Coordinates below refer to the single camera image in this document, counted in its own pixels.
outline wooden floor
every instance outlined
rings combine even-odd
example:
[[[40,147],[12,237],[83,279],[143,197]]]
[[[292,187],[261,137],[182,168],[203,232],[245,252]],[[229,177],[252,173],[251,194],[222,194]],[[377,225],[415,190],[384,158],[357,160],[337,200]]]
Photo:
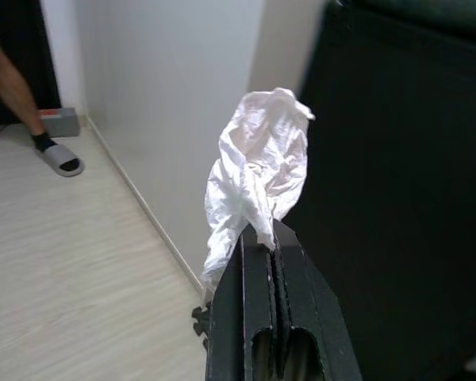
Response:
[[[199,297],[93,134],[56,175],[0,134],[0,381],[204,380]]]

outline person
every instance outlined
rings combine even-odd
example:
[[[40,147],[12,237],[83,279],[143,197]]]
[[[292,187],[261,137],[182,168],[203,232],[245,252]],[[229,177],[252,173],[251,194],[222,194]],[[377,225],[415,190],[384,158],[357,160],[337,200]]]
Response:
[[[28,128],[37,154],[65,177],[83,171],[83,162],[68,148],[51,139],[42,124],[32,91],[0,47],[0,99]]]

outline white plastic bag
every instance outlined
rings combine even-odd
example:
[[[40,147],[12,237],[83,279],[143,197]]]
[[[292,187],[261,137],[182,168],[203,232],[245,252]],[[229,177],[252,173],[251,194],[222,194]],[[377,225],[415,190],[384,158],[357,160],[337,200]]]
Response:
[[[222,132],[205,196],[211,235],[202,280],[210,291],[248,223],[274,249],[273,219],[287,215],[305,181],[309,119],[291,90],[277,88],[245,95]]]

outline gray slide sandal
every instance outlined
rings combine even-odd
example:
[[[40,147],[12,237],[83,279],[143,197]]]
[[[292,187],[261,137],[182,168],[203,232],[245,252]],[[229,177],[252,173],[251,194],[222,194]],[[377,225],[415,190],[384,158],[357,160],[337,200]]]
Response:
[[[71,150],[61,144],[53,145],[50,148],[46,149],[44,152],[35,150],[36,154],[44,160],[53,171],[58,173],[60,176],[63,177],[72,177],[79,175],[85,169],[85,165],[83,161],[78,158]],[[64,171],[60,168],[60,165],[65,164],[73,159],[79,160],[79,167],[77,167],[74,171]]]

